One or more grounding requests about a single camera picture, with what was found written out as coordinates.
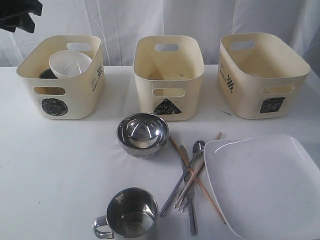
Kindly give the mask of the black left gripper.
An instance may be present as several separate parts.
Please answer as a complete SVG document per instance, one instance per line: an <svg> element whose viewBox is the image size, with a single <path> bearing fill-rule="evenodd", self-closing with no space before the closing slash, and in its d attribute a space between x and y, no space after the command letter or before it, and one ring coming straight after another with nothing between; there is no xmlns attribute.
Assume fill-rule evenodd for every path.
<svg viewBox="0 0 320 240"><path fill-rule="evenodd" d="M39 0L1 0L0 28L14 33L16 28L34 33L35 23L29 13L42 15L43 4Z"/></svg>

